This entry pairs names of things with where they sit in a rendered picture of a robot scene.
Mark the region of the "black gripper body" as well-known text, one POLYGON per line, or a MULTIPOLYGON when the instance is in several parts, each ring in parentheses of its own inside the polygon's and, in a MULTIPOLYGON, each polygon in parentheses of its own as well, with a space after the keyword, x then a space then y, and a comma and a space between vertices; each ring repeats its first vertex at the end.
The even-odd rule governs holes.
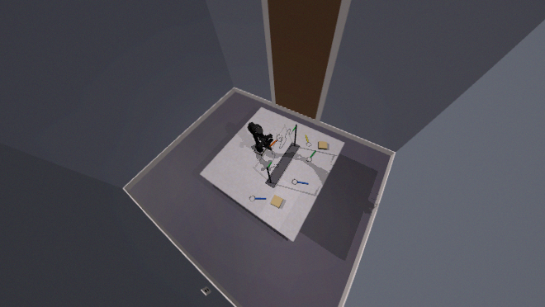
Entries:
POLYGON ((259 141, 261 141, 261 143, 258 145, 259 148, 261 148, 261 146, 265 145, 266 143, 269 143, 269 142, 273 142, 273 139, 264 139, 263 135, 259 137, 259 141))

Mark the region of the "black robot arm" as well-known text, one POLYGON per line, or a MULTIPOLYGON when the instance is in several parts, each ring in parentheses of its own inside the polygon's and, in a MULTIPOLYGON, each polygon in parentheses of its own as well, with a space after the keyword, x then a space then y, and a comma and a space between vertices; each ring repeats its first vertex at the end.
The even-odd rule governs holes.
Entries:
MULTIPOLYGON (((255 148, 257 149, 258 152, 261 153, 263 151, 263 149, 262 149, 263 145, 261 146, 261 148, 258 147, 258 145, 260 144, 258 139, 259 139, 260 136, 263 135, 262 126, 260 126, 258 124, 255 125, 253 122, 250 122, 249 125, 248 125, 248 130, 253 135, 254 140, 256 142, 255 148)), ((263 137, 266 140, 266 139, 272 138, 273 136, 271 134, 269 134, 269 135, 265 135, 265 136, 263 135, 263 137)))

